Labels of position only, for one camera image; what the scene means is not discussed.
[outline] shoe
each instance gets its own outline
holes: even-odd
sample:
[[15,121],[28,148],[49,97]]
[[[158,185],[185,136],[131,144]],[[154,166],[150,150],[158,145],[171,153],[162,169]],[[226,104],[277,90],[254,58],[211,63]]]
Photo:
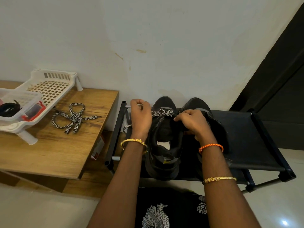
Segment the shoe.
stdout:
[[[190,99],[183,107],[184,110],[198,109],[206,118],[218,144],[224,147],[224,153],[229,153],[229,143],[227,139],[227,132],[222,124],[213,118],[212,112],[208,105],[199,98]],[[194,135],[186,135],[183,139],[183,147],[187,148],[189,157],[194,161],[193,167],[196,171],[197,177],[203,180],[202,173],[202,156],[199,153],[200,143],[194,138]],[[231,165],[231,160],[226,159],[227,164]]]
[[159,98],[152,107],[145,167],[148,174],[158,180],[175,179],[179,172],[183,124],[173,121],[176,115],[176,106],[167,96]]

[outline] black shoe rack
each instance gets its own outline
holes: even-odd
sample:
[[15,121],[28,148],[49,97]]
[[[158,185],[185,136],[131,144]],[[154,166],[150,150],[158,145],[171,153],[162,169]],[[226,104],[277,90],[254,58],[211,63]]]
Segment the black shoe rack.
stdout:
[[[115,150],[118,138],[121,132],[124,118],[127,123],[131,124],[126,101],[120,106],[115,128],[112,134],[108,152],[105,157],[105,165],[109,171],[114,174],[113,170],[115,159]],[[246,185],[243,193],[253,192],[259,188],[287,182],[296,178],[296,175],[290,168],[289,164],[276,147],[269,133],[265,129],[259,116],[253,111],[249,112],[232,112],[232,111],[212,111],[214,118],[221,122],[227,131],[228,142],[230,145],[229,153],[225,154],[226,160],[230,160],[229,168],[234,177],[237,178],[237,184]],[[128,128],[126,139],[130,138],[132,128]],[[179,174],[176,180],[202,181],[201,177],[194,170],[192,162],[188,160],[187,153],[183,148]],[[255,184],[249,172],[251,170],[279,171],[278,178]],[[144,156],[141,165],[140,177],[151,178],[145,169]]]

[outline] basket leg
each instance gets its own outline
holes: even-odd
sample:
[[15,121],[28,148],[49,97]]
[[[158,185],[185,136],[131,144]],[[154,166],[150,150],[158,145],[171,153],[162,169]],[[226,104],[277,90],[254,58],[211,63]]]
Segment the basket leg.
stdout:
[[21,132],[17,133],[17,135],[22,138],[24,141],[26,141],[29,145],[34,145],[38,139],[35,138],[33,135],[31,135],[26,130],[22,130]]
[[82,91],[83,90],[78,77],[76,77],[76,87],[77,87],[78,91]]

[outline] floor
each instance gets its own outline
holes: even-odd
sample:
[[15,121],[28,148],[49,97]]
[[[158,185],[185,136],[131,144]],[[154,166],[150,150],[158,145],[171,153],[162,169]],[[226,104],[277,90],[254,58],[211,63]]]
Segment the floor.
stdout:
[[[280,149],[297,178],[245,194],[262,227],[300,228],[304,224],[304,151]],[[256,184],[277,177],[277,172],[251,171]],[[173,180],[168,186],[188,188],[204,194],[196,182]],[[86,227],[98,201],[97,197],[56,193],[31,188],[26,183],[19,187],[0,185],[1,227]]]

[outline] shoelace bow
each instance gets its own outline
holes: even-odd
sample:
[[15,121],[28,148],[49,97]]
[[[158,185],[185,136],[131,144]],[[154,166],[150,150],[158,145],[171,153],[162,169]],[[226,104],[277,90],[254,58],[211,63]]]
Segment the shoelace bow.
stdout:
[[[81,109],[81,111],[80,111],[79,113],[74,112],[73,109],[72,109],[72,106],[76,106],[76,105],[82,105],[82,109]],[[83,112],[84,110],[85,110],[85,105],[82,104],[82,103],[71,103],[71,104],[69,105],[69,112],[70,112],[71,115],[68,115],[68,114],[66,114],[66,113],[64,113],[64,112],[62,112],[62,111],[56,110],[56,111],[58,111],[58,113],[56,113],[56,114],[53,115],[53,117],[52,117],[52,125],[53,125],[54,127],[56,127],[57,129],[65,129],[65,128],[66,128],[66,130],[65,130],[65,132],[64,132],[65,134],[68,134],[69,131],[70,131],[70,129],[73,127],[73,125],[75,125],[72,132],[73,132],[73,133],[77,133],[77,130],[78,130],[78,127],[79,127],[80,124],[81,124],[81,121],[84,121],[84,120],[92,120],[92,119],[97,119],[97,118],[100,118],[100,117],[101,117],[101,116],[95,116],[95,115],[94,115],[94,116],[91,116],[91,117],[85,117],[85,118],[83,118],[83,117],[82,117],[82,112]],[[55,118],[56,118],[57,116],[59,116],[59,115],[64,116],[65,118],[69,119],[69,120],[71,121],[71,123],[68,124],[68,125],[66,125],[66,126],[59,126],[59,125],[55,122]]]
[[[152,111],[152,118],[156,117],[156,116],[161,116],[161,115],[165,115],[165,116],[169,116],[169,117],[175,117],[176,115],[173,113],[172,109],[159,109],[159,111]],[[123,132],[125,132],[126,128],[131,128],[132,124],[126,125],[123,128]]]

